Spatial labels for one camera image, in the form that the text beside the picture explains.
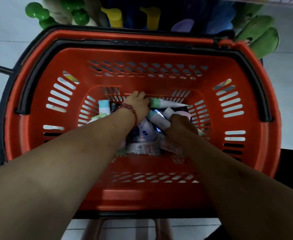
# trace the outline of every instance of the shopping basket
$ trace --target shopping basket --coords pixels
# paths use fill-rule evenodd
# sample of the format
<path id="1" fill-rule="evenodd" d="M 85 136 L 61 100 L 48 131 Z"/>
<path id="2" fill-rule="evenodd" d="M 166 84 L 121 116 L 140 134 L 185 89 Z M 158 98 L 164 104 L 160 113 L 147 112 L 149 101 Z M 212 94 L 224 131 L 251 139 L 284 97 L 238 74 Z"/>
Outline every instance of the shopping basket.
<path id="1" fill-rule="evenodd" d="M 266 72 L 244 43 L 56 26 L 29 45 L 14 69 L 0 72 L 10 75 L 0 104 L 0 164 L 85 125 L 98 114 L 98 100 L 121 103 L 138 90 L 189 104 L 206 140 L 275 175 L 280 112 Z M 128 216 L 211 207 L 191 160 L 166 152 L 115 157 L 79 210 Z"/>

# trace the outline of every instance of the red beaded bracelet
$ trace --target red beaded bracelet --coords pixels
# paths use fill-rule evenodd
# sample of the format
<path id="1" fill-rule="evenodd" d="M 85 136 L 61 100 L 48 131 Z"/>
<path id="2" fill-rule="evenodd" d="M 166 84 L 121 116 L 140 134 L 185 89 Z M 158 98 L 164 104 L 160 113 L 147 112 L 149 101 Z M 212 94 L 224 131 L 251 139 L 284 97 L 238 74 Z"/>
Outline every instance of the red beaded bracelet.
<path id="1" fill-rule="evenodd" d="M 126 108 L 126 109 L 130 109 L 130 110 L 132 110 L 132 112 L 133 112 L 133 114 L 134 114 L 134 117 L 135 117 L 135 125 L 134 125 L 134 127 L 136 127 L 136 126 L 137 126 L 137 114 L 136 114 L 136 111 L 134 110 L 134 108 L 132 107 L 132 105 L 128 105 L 128 104 L 126 104 L 126 103 L 122 103 L 122 104 L 118 107 L 118 109 L 120 109 L 120 108 Z"/>

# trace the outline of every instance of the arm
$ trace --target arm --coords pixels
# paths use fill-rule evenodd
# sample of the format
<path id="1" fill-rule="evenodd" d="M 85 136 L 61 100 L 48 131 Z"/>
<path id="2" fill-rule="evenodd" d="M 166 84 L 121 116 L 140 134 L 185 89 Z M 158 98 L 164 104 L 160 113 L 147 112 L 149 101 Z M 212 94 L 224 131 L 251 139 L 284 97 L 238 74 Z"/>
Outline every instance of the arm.
<path id="1" fill-rule="evenodd" d="M 135 91 L 138 123 L 149 99 Z M 59 239 L 81 202 L 135 124 L 121 108 L 0 167 L 0 239 Z"/>
<path id="2" fill-rule="evenodd" d="M 217 215 L 234 240 L 293 239 L 293 190 L 234 160 L 172 116 L 167 136 L 192 158 Z"/>

